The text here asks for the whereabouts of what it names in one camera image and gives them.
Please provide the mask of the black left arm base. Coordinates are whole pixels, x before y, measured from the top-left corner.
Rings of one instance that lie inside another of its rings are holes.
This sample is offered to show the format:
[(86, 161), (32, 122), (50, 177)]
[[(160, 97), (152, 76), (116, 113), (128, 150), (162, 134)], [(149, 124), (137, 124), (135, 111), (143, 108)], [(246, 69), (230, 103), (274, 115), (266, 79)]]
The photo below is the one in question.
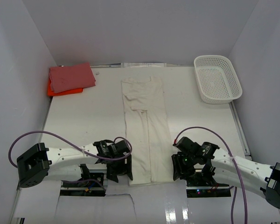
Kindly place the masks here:
[(103, 172), (90, 172), (82, 175), (79, 182), (62, 182), (60, 196), (104, 197), (104, 176)]

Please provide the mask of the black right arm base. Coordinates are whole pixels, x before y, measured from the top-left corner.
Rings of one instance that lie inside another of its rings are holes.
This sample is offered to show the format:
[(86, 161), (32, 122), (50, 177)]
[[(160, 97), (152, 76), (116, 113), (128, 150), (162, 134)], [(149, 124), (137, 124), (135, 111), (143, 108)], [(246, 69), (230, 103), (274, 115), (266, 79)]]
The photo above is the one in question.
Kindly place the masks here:
[(200, 172), (186, 180), (187, 198), (219, 198), (231, 197), (232, 187), (217, 183), (213, 178), (206, 180)]

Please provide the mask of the white t shirt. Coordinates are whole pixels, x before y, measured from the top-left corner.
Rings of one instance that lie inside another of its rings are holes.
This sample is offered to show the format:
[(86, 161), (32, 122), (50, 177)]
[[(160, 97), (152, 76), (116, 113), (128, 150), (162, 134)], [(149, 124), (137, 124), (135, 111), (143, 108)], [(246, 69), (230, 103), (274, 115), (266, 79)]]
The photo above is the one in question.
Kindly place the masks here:
[(174, 154), (160, 77), (121, 81), (126, 138), (133, 147), (130, 186), (173, 181)]

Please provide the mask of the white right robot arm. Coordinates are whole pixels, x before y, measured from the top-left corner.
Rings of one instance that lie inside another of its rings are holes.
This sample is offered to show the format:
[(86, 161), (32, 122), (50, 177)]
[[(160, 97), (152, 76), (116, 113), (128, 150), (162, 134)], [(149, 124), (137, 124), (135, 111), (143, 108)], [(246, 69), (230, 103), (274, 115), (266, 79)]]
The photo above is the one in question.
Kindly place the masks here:
[(201, 186), (227, 184), (244, 187), (280, 210), (280, 163), (261, 164), (242, 157), (231, 157), (218, 145), (199, 145), (187, 137), (175, 141), (178, 152), (172, 155), (173, 179)]

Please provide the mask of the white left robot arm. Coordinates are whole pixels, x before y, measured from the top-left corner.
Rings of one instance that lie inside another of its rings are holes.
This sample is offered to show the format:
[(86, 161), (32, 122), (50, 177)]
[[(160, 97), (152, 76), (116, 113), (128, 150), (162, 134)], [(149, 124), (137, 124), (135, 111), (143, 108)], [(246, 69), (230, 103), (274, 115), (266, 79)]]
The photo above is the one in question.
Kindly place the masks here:
[(108, 180), (118, 182), (119, 175), (133, 179), (132, 156), (128, 141), (96, 141), (82, 147), (52, 148), (37, 143), (17, 158), (21, 188), (30, 188), (42, 181), (89, 182), (87, 165), (105, 164)]

